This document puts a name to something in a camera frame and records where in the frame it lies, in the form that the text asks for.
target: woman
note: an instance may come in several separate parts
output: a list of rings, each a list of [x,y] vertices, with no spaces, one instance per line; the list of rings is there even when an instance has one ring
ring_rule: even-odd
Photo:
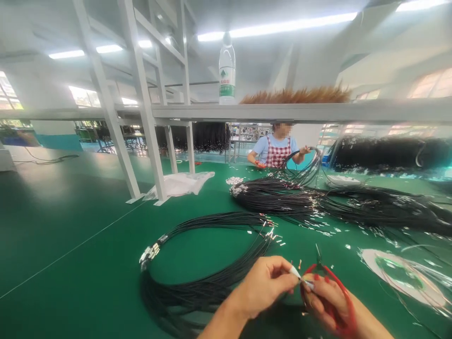
[[[273,124],[272,130],[273,133],[261,137],[248,154],[248,161],[260,168],[278,167],[283,159],[298,150],[295,139],[288,136],[292,130],[292,124]],[[311,151],[305,146],[305,148],[300,148],[300,153],[294,155],[292,159],[296,164],[300,164],[305,159],[305,154],[308,153]]]

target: dark hair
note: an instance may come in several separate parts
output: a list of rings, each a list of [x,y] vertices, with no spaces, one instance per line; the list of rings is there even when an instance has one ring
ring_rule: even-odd
[[[280,126],[281,124],[272,124],[272,132],[274,132],[276,130],[276,126]]]

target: red pliers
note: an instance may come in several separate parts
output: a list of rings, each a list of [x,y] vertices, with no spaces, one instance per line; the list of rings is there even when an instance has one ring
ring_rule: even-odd
[[[265,167],[266,167],[264,164],[261,164],[261,163],[259,162],[259,160],[256,160],[254,163],[255,163],[259,168],[265,168]]]
[[[336,332],[334,334],[339,337],[345,337],[345,338],[352,337],[353,338],[356,334],[356,317],[355,317],[355,307],[353,305],[352,299],[350,298],[350,295],[348,294],[347,289],[342,284],[342,282],[334,275],[334,273],[327,266],[322,264],[322,255],[320,254],[319,247],[317,246],[317,244],[315,244],[315,247],[317,248],[317,264],[313,264],[310,268],[308,268],[306,270],[306,272],[304,272],[303,275],[308,274],[308,273],[313,273],[314,270],[317,268],[317,270],[321,270],[325,274],[324,279],[326,282],[329,282],[330,279],[333,279],[336,282],[336,284],[339,286],[340,290],[344,294],[344,297],[345,297],[345,300],[347,303],[348,314],[349,314],[348,324],[346,324],[341,319],[336,308],[330,302],[328,302],[325,298],[322,298],[320,296],[317,296],[317,297],[322,301],[323,306],[325,307],[325,312],[329,316],[331,316],[337,324]],[[320,279],[319,275],[315,274],[314,280],[318,280],[318,279]],[[301,296],[302,296],[304,302],[306,303],[305,290],[304,290],[303,286],[301,286],[301,285],[300,285],[300,291],[301,291]]]

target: transparent plastic bag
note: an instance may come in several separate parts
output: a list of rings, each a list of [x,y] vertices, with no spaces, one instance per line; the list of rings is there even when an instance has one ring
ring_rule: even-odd
[[[175,173],[163,176],[168,196],[182,196],[193,193],[198,195],[207,179],[215,176],[215,172]],[[143,201],[157,199],[155,186],[144,196]]]

